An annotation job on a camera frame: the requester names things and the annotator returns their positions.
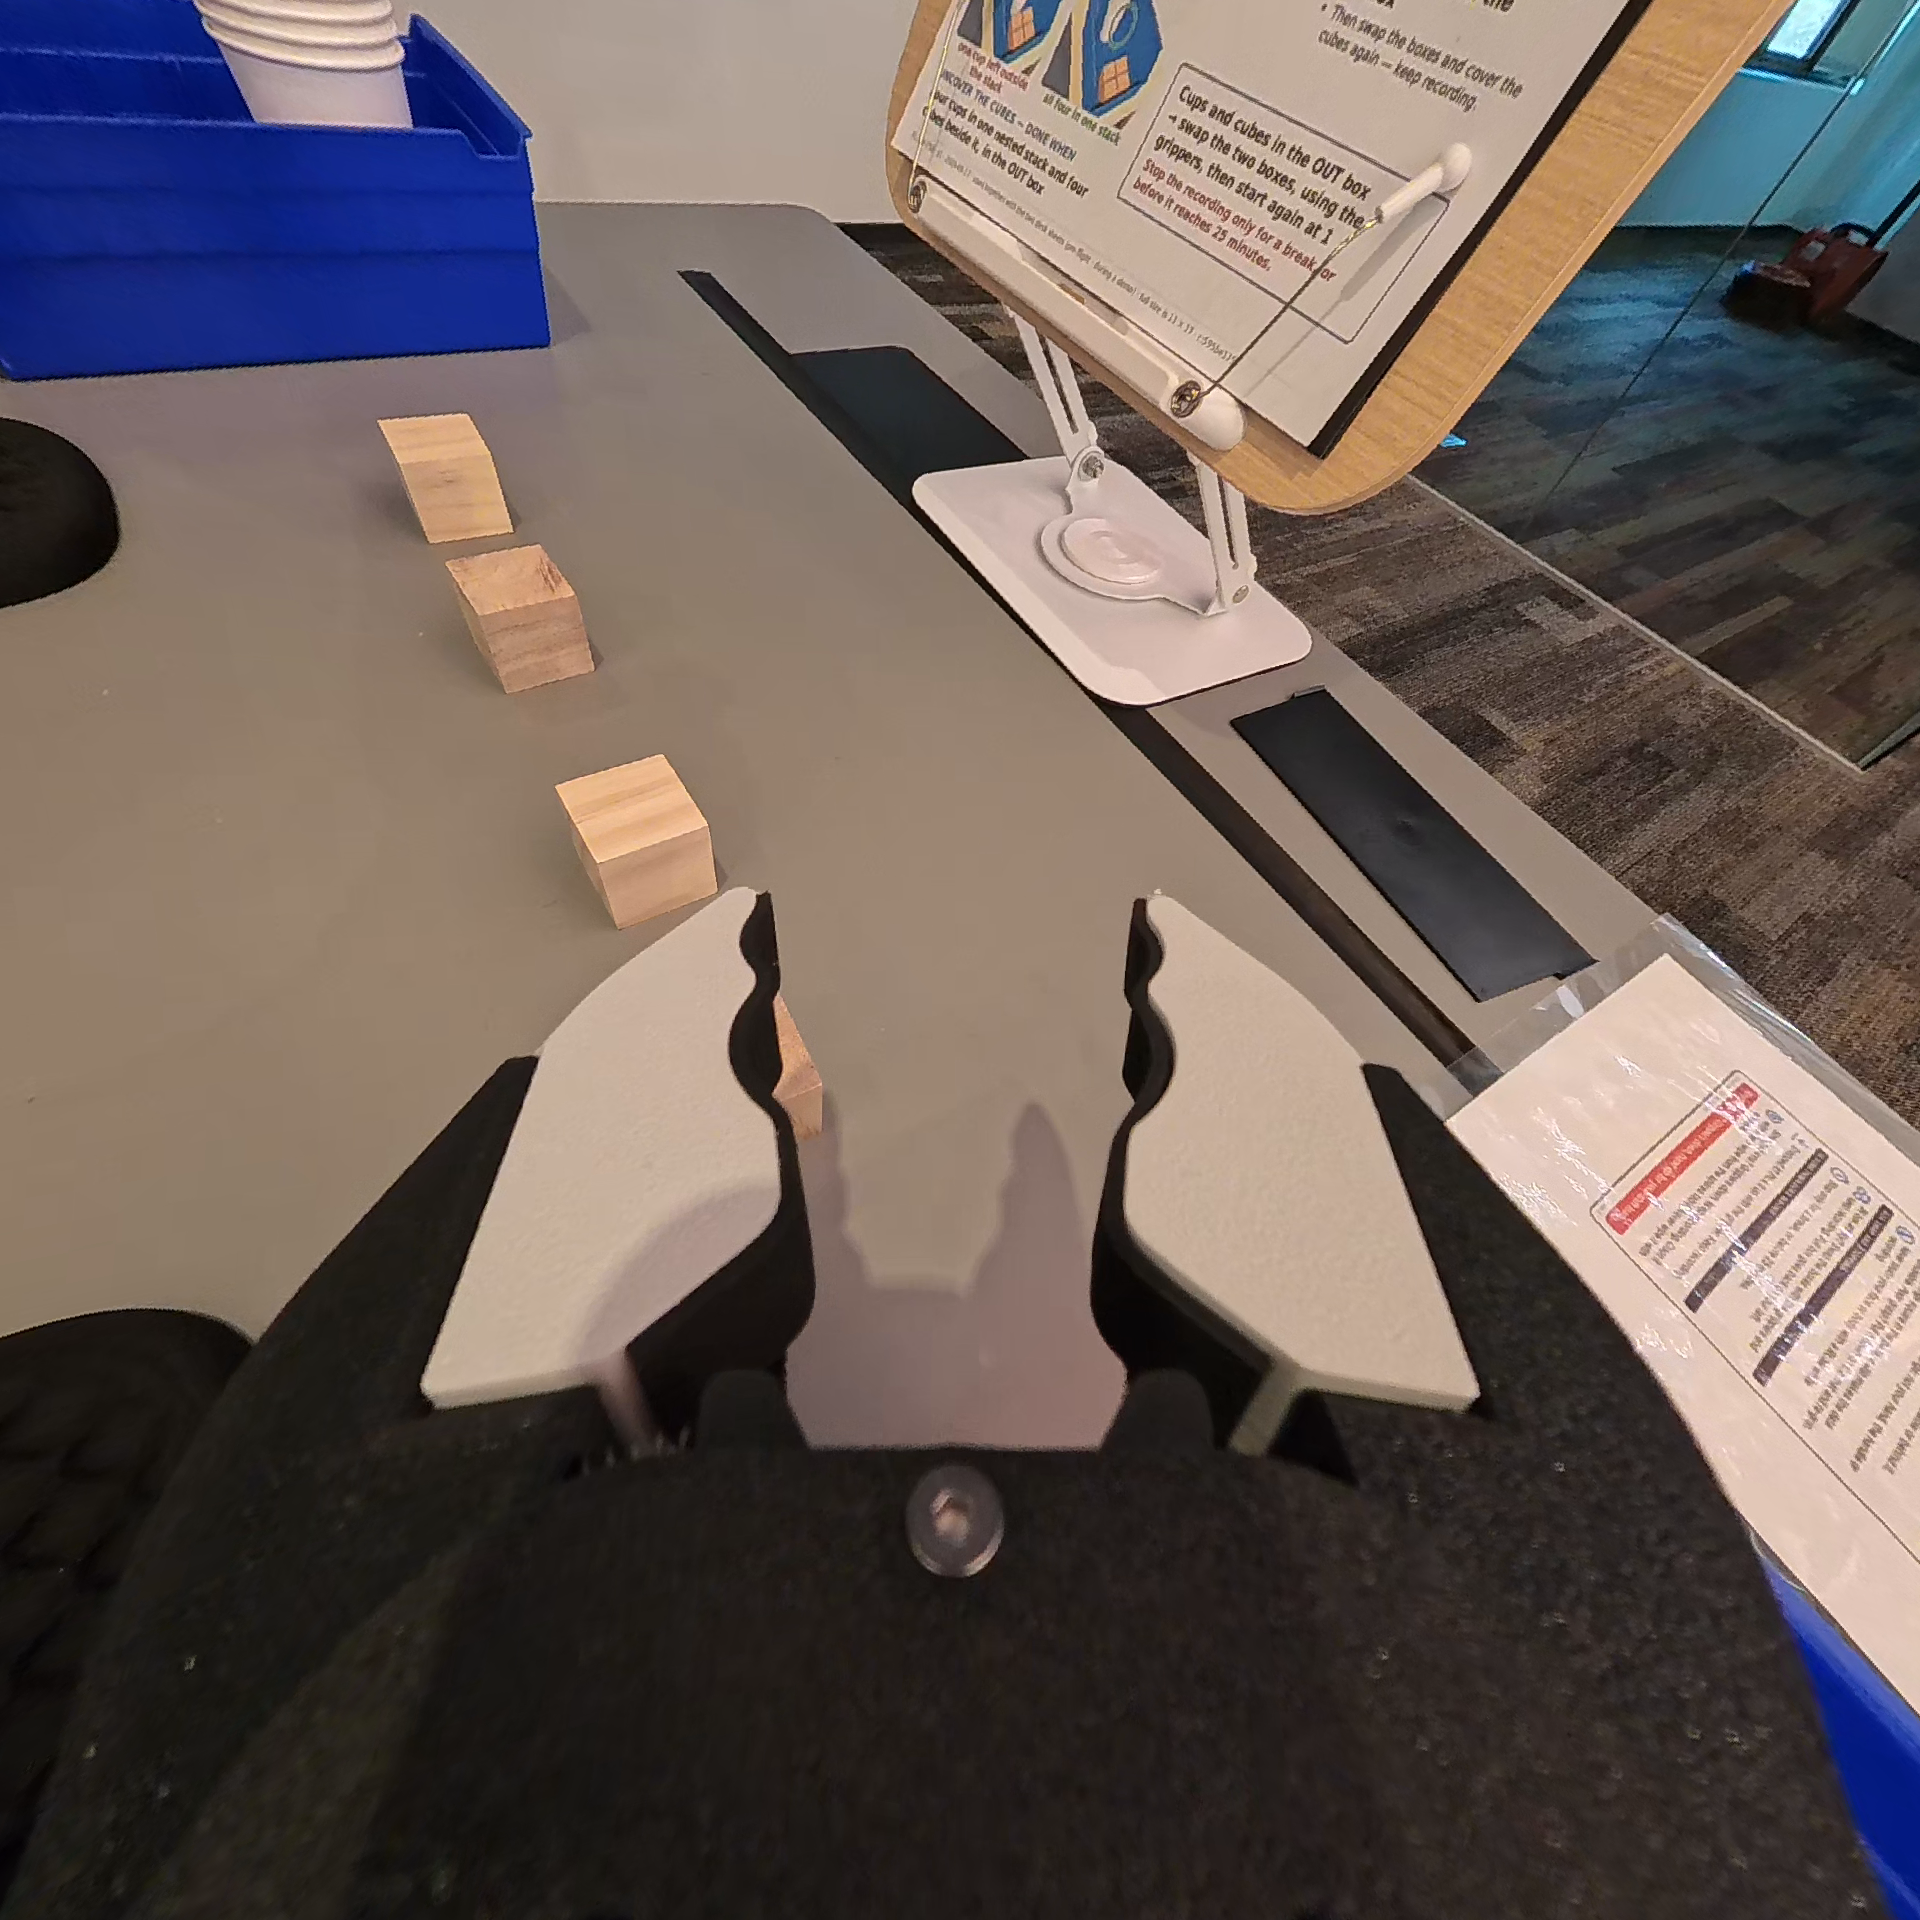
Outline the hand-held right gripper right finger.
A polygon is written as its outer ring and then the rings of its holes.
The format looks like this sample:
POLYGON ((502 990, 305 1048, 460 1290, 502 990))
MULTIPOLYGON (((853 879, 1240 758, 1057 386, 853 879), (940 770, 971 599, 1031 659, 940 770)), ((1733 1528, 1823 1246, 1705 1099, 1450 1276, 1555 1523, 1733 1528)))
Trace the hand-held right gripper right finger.
POLYGON ((1469 1412, 1480 1389, 1357 1050, 1165 896, 1134 907, 1092 1319, 1110 1453, 1271 1453, 1300 1395, 1469 1412))

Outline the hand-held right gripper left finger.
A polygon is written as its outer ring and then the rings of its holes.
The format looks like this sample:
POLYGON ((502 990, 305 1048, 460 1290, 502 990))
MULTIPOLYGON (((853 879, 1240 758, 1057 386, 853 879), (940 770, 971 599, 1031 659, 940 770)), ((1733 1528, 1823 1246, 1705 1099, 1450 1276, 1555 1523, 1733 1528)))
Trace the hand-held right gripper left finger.
POLYGON ((586 1383, 625 1437, 674 1437, 713 1373, 783 1370, 815 1261, 780 990, 774 903, 734 888, 548 1038, 421 1373, 432 1405, 586 1383))

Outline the wooden cube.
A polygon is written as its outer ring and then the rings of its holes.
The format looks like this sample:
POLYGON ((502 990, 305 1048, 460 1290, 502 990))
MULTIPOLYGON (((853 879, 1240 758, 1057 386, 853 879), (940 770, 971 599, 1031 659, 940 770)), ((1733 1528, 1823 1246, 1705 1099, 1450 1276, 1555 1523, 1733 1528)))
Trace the wooden cube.
POLYGON ((591 674, 578 592, 539 543, 449 559, 466 631, 508 693, 591 674))
POLYGON ((774 1099, 783 1103, 796 1138, 818 1138, 828 1117, 822 1068, 813 1063, 783 996, 774 996, 774 1038, 783 1050, 783 1078, 774 1084, 774 1099))
POLYGON ((427 543, 514 534, 486 441, 466 412, 378 419, 427 543))
POLYGON ((561 781, 557 797, 617 928, 718 892, 707 818, 665 755, 561 781))

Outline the blue plastic bin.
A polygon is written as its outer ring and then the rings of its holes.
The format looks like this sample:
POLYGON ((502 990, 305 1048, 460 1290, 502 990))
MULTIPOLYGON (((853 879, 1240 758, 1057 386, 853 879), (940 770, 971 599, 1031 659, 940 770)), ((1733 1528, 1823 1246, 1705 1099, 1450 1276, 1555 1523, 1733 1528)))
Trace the blue plastic bin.
POLYGON ((401 45, 412 129, 264 125, 193 3, 7 3, 4 373, 548 348, 530 132, 401 45))
POLYGON ((1763 1558, 1766 1581, 1809 1671, 1856 1835, 1886 1910, 1917 1916, 1917 1714, 1839 1623, 1763 1558))

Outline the laminated paper sheet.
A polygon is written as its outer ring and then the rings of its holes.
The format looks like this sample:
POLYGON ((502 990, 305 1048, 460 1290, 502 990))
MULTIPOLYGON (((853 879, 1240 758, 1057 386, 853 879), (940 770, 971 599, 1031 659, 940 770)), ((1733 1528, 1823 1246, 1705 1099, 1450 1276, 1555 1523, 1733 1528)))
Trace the laminated paper sheet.
POLYGON ((1454 1135, 1758 1546, 1917 1703, 1917 1129, 1661 919, 1495 1033, 1454 1135))

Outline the wooden document stand white base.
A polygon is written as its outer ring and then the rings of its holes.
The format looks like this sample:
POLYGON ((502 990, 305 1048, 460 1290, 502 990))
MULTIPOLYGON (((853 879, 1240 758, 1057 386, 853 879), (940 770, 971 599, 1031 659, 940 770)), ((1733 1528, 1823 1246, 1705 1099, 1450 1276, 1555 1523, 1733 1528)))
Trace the wooden document stand white base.
POLYGON ((1404 478, 1782 13, 1781 3, 1637 3, 1621 45, 1568 119, 1337 442, 1314 454, 1261 419, 1231 452, 1200 442, 920 230, 893 129, 947 8, 922 3, 907 36, 887 119, 887 185, 907 227, 1018 317, 1062 449, 922 477, 912 501, 1091 693, 1129 707, 1156 707, 1310 652, 1304 621, 1256 580, 1250 505, 1329 516, 1404 478))

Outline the printed instruction sheet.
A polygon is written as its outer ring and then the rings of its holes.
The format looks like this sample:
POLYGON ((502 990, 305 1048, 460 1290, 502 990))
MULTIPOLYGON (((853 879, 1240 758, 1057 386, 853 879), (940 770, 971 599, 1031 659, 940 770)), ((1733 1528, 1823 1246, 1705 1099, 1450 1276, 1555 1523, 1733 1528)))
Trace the printed instruction sheet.
POLYGON ((909 216, 1231 452, 1329 452, 1633 3, 948 3, 909 216))

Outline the red object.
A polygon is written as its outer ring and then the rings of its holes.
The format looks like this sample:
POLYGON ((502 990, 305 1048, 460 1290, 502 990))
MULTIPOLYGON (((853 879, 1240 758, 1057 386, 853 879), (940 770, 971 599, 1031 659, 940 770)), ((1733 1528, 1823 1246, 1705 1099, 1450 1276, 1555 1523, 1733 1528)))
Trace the red object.
POLYGON ((1824 326, 1871 285, 1886 251, 1885 230, 1845 223, 1807 230, 1781 264, 1747 264, 1719 295, 1737 320, 1824 326))

